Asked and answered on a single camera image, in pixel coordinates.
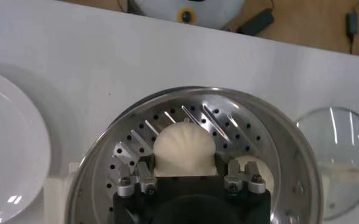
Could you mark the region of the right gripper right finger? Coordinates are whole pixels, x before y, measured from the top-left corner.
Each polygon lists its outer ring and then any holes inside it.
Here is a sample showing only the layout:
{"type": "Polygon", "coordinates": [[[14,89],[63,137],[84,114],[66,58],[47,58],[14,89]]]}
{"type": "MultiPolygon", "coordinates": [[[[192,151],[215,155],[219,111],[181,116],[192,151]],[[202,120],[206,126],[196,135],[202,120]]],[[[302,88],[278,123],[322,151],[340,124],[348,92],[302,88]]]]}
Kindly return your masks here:
{"type": "Polygon", "coordinates": [[[266,181],[260,175],[255,161],[248,161],[242,172],[239,162],[235,159],[230,160],[227,166],[227,175],[224,176],[225,190],[237,194],[243,190],[244,182],[247,183],[247,190],[253,194],[266,192],[266,181]]]}

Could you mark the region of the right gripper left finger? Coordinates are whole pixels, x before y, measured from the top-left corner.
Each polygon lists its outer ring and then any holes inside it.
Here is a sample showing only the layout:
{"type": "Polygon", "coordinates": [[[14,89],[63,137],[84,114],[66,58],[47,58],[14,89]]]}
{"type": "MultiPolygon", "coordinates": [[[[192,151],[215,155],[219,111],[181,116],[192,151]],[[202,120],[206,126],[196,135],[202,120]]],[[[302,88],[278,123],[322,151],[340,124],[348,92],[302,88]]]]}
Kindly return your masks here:
{"type": "Polygon", "coordinates": [[[126,164],[119,167],[119,179],[116,193],[120,197],[130,197],[135,193],[135,186],[146,195],[153,195],[157,190],[157,178],[150,171],[145,161],[138,162],[133,172],[126,164]]]}

